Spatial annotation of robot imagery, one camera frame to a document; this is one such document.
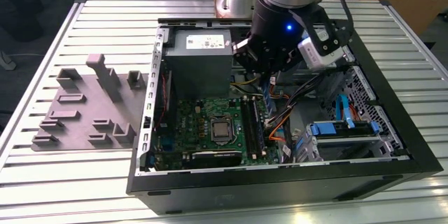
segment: floor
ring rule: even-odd
[[[0,29],[0,49],[17,63],[14,71],[0,69],[0,110],[13,111],[28,83],[38,67],[42,55],[53,41],[73,0],[41,0],[45,10],[38,14],[44,35],[32,42],[16,42]],[[436,18],[428,30],[421,34],[424,42],[434,42],[433,54],[448,68],[448,23]],[[0,113],[0,129],[5,126],[9,115]]]

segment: blue latch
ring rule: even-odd
[[[316,124],[309,125],[310,128],[310,133],[313,134],[313,136],[318,135],[318,128]]]
[[[348,105],[348,97],[344,94],[340,94],[336,99],[336,120],[342,120],[342,115],[341,115],[341,104],[342,104],[342,109],[344,109],[344,120],[346,121],[348,128],[354,128],[354,123],[352,120],[352,114],[349,112],[349,105]]]
[[[377,125],[377,123],[374,121],[370,122],[370,126],[372,126],[373,133],[378,134],[380,126]]]

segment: chip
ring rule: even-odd
[[[226,122],[213,123],[213,136],[214,137],[229,136],[228,126],[229,124]]]

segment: aluminum extrusion table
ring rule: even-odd
[[[321,5],[330,18],[345,18],[338,2]],[[73,4],[0,138],[0,223],[118,223],[130,219],[164,223],[445,222],[446,70],[392,7],[374,1],[349,2],[348,6],[356,30],[444,172],[364,201],[157,217],[124,192],[130,150],[33,152],[30,140],[56,94],[58,70],[76,68],[89,74],[86,54],[102,53],[117,73],[129,69],[148,73],[157,18],[213,17],[213,1],[88,0]]]

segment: robotic arm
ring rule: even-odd
[[[250,32],[237,44],[233,44],[233,56],[241,66],[261,75],[261,81],[270,74],[286,71],[301,60],[310,69],[318,69],[333,63],[341,54],[334,54],[353,33],[353,21],[341,0],[348,16],[348,27],[336,30],[318,0],[254,0],[254,10]],[[241,17],[242,3],[226,0],[226,9],[220,9],[222,2],[217,1],[218,13],[224,17]]]

